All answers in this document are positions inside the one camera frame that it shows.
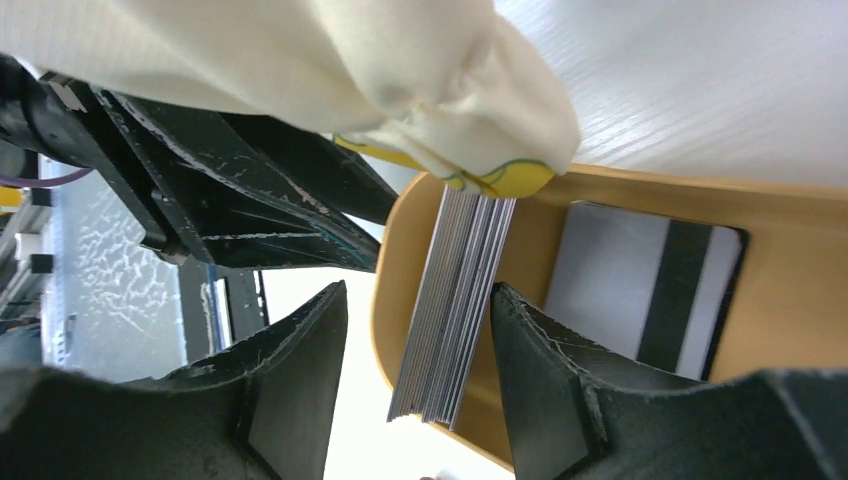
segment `yellow tray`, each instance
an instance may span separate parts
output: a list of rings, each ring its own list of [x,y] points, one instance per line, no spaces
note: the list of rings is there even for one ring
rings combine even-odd
[[[419,176],[386,225],[371,333],[394,387],[442,192]],[[568,206],[588,200],[746,230],[750,243],[712,368],[720,382],[764,367],[848,366],[848,190],[676,177],[575,165],[516,205],[497,280],[544,303]],[[511,468],[491,331],[484,322],[456,431]]]

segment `card with black stripe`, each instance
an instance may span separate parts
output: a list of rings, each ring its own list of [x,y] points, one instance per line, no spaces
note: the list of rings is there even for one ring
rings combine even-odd
[[[725,226],[575,202],[545,313],[628,358],[706,379],[745,244]]]

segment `stack of cards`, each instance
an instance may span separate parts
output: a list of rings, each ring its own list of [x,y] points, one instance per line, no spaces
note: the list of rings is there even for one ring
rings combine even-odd
[[[445,188],[388,420],[453,429],[515,200]]]

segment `black stripe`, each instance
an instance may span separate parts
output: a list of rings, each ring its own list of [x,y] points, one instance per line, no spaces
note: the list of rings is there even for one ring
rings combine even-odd
[[[671,220],[636,360],[672,373],[677,369],[712,229]]]

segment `cream fabric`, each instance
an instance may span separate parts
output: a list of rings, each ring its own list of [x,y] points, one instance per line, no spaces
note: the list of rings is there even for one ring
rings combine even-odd
[[[491,0],[0,0],[0,51],[405,152],[501,196],[565,173],[580,138],[564,86]],[[531,167],[502,168],[516,160]]]

